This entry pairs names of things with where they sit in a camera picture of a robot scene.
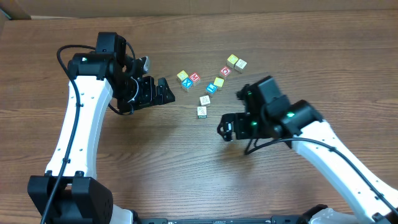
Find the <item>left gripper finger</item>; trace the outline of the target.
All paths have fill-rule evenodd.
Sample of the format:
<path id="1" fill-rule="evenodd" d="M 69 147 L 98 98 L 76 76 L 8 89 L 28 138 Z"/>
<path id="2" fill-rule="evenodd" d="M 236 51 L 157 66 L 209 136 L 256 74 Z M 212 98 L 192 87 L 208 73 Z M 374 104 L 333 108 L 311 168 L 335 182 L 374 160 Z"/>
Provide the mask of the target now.
<path id="1" fill-rule="evenodd" d="M 158 93 L 167 93 L 168 90 L 169 90 L 169 85 L 168 85 L 166 79 L 165 78 L 158 79 L 157 92 Z"/>
<path id="2" fill-rule="evenodd" d="M 160 104 L 164 105 L 175 101 L 175 95 L 171 91 L 160 94 Z"/>

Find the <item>wood block red bone face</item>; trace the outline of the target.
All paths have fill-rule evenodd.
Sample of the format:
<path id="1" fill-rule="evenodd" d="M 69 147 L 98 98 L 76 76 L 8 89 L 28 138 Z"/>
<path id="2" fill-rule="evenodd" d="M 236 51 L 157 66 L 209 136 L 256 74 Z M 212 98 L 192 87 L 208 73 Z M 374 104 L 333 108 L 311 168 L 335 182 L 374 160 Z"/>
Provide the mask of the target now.
<path id="1" fill-rule="evenodd" d="M 207 107 L 206 106 L 198 106 L 197 107 L 197 117 L 198 117 L 198 119 L 207 118 Z"/>

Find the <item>plain wood block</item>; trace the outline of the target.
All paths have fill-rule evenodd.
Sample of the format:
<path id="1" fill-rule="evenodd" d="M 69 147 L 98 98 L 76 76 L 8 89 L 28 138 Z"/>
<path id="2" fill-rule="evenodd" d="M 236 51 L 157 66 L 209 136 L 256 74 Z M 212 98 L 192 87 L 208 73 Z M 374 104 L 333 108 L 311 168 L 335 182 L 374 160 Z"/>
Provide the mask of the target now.
<path id="1" fill-rule="evenodd" d="M 243 59 L 240 58 L 240 59 L 235 63 L 234 69 L 237 70 L 239 73 L 243 73 L 243 71 L 245 70 L 247 64 L 248 64 L 248 63 L 247 63 L 246 61 L 244 61 Z"/>
<path id="2" fill-rule="evenodd" d="M 208 95 L 201 96 L 200 97 L 200 105 L 201 106 L 210 106 L 211 105 L 210 97 Z"/>

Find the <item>blue L block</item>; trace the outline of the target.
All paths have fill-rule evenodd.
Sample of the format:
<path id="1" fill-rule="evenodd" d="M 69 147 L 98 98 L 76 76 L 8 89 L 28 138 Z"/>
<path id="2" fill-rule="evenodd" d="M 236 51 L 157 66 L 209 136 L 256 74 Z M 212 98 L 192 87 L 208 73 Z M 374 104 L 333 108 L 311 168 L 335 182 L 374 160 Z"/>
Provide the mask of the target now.
<path id="1" fill-rule="evenodd" d="M 206 87 L 205 93 L 209 96 L 212 97 L 215 92 L 217 91 L 218 87 L 214 85 L 213 83 L 209 83 L 208 86 Z"/>

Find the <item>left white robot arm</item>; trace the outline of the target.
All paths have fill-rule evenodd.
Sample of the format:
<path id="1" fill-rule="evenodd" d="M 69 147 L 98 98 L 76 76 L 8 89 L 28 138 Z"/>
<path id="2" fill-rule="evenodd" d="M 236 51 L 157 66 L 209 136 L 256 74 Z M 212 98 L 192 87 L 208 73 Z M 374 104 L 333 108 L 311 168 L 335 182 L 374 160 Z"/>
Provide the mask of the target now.
<path id="1" fill-rule="evenodd" d="M 115 32 L 100 32 L 95 46 L 79 45 L 62 65 L 69 79 L 68 105 L 57 146 L 45 173 L 29 179 L 27 192 L 42 223 L 139 223 L 135 211 L 114 204 L 98 182 L 96 156 L 111 100 L 119 115 L 175 101 L 166 79 L 148 75 L 149 59 L 136 58 Z"/>

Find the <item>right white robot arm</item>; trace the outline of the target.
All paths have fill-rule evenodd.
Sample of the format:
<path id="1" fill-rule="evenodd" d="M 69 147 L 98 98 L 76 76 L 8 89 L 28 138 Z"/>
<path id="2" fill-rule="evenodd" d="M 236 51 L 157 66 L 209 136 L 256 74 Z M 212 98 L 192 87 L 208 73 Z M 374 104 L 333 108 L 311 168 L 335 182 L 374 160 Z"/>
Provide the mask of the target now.
<path id="1" fill-rule="evenodd" d="M 397 223 L 397 190 L 374 175 L 310 103 L 292 104 L 271 76 L 244 85 L 236 96 L 245 110 L 221 117 L 217 132 L 225 141 L 248 139 L 245 155 L 286 143 L 329 181 L 353 211 L 348 215 L 319 204 L 297 223 Z"/>

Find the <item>yellow block left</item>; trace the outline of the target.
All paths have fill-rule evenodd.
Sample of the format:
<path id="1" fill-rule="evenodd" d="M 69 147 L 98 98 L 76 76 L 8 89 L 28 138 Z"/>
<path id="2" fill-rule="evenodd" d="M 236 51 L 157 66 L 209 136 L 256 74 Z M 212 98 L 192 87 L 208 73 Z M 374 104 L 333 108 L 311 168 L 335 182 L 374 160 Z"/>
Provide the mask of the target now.
<path id="1" fill-rule="evenodd" d="M 177 80 L 179 83 L 182 83 L 187 78 L 189 78 L 189 75 L 185 70 L 182 70 L 181 72 L 177 73 Z"/>

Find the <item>blue X block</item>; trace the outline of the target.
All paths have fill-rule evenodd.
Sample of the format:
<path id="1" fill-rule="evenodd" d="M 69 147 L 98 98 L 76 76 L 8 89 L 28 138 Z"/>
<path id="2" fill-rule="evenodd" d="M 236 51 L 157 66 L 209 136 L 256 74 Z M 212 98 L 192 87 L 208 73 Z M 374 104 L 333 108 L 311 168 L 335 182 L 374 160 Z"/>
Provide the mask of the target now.
<path id="1" fill-rule="evenodd" d="M 186 78 L 181 82 L 182 89 L 185 91 L 190 91 L 193 86 L 193 81 L 190 78 Z"/>

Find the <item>red M block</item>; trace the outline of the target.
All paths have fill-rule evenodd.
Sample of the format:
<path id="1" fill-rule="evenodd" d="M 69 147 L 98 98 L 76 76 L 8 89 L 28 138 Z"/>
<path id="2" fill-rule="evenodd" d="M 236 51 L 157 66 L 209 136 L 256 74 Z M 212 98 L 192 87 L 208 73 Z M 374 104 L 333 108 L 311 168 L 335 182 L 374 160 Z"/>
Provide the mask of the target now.
<path id="1" fill-rule="evenodd" d="M 197 74 L 197 72 L 193 72 L 192 74 L 190 74 L 189 79 L 191 79 L 194 86 L 198 85 L 201 82 L 201 77 L 199 76 L 199 74 Z"/>

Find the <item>yellow C block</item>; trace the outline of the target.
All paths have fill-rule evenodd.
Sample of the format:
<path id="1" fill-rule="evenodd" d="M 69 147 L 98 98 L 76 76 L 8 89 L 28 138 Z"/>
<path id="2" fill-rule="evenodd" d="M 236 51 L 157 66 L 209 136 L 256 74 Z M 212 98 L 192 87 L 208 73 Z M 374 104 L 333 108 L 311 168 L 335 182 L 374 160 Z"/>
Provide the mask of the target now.
<path id="1" fill-rule="evenodd" d="M 220 78 L 220 77 L 216 77 L 213 84 L 214 84 L 214 86 L 217 87 L 218 90 L 222 90 L 223 85 L 224 85 L 224 79 Z"/>

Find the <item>red O block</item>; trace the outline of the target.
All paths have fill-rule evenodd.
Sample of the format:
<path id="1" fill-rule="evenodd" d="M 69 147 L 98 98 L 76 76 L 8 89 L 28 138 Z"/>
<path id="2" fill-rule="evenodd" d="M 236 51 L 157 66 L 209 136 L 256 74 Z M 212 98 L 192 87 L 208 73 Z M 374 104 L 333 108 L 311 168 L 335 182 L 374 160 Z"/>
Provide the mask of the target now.
<path id="1" fill-rule="evenodd" d="M 222 79 L 227 79 L 228 76 L 231 74 L 231 69 L 228 66 L 224 66 L 221 70 L 220 70 L 220 77 Z"/>

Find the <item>yellow block top right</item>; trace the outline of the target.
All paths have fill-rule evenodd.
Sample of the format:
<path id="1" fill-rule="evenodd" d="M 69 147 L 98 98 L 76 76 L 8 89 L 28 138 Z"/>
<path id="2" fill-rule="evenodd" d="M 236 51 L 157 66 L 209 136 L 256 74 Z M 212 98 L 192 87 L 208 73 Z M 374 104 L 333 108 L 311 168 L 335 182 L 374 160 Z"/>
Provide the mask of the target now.
<path id="1" fill-rule="evenodd" d="M 231 54 L 226 61 L 227 66 L 234 68 L 235 64 L 237 63 L 237 61 L 239 60 L 239 58 L 237 56 L 235 56 L 234 54 Z"/>

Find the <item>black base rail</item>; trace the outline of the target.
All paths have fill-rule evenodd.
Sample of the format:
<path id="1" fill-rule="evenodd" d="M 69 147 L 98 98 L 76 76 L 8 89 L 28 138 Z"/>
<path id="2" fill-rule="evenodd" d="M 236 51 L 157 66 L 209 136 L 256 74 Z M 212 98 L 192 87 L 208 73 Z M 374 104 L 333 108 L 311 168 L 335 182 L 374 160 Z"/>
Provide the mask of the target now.
<path id="1" fill-rule="evenodd" d="M 296 224 L 300 215 L 274 215 L 268 218 L 166 219 L 141 218 L 142 224 Z"/>

